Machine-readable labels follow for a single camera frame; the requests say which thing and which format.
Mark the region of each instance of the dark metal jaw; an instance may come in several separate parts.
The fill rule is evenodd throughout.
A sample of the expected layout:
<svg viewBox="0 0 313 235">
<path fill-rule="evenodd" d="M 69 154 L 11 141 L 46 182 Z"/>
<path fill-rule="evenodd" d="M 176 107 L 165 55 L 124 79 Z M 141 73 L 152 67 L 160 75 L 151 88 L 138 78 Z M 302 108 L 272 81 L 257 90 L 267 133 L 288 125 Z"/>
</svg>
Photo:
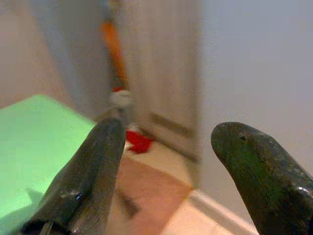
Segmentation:
<svg viewBox="0 0 313 235">
<path fill-rule="evenodd" d="M 95 125 L 20 234 L 103 235 L 124 144 L 120 120 L 108 118 Z"/>
</svg>

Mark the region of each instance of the brown rug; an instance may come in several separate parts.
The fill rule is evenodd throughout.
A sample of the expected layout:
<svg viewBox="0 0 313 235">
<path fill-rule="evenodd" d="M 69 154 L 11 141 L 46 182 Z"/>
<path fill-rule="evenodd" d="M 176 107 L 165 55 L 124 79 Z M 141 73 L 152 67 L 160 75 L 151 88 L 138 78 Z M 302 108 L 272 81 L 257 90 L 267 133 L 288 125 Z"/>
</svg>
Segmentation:
<svg viewBox="0 0 313 235">
<path fill-rule="evenodd" d="M 147 165 L 123 158 L 117 187 L 137 205 L 131 219 L 132 234 L 159 235 L 191 188 Z"/>
</svg>

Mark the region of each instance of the green surface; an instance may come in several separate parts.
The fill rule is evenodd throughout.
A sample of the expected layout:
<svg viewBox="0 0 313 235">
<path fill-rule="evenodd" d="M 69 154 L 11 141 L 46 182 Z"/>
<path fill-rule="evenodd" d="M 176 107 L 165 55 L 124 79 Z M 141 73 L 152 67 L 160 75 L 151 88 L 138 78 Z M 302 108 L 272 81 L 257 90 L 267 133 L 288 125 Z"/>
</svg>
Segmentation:
<svg viewBox="0 0 313 235">
<path fill-rule="evenodd" d="M 0 110 L 0 235 L 32 215 L 93 126 L 43 95 Z"/>
</svg>

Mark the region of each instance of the floor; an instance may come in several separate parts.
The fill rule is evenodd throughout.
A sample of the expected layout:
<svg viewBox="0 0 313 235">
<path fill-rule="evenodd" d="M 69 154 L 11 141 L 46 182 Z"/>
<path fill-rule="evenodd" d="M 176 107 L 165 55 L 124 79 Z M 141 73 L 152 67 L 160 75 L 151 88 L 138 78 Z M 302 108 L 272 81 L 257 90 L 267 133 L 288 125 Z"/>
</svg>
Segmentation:
<svg viewBox="0 0 313 235">
<path fill-rule="evenodd" d="M 148 153 L 126 151 L 125 157 L 164 171 L 193 188 L 199 187 L 201 167 L 181 154 L 154 142 Z M 232 235 L 217 222 L 197 210 L 186 199 L 172 216 L 161 235 Z"/>
</svg>

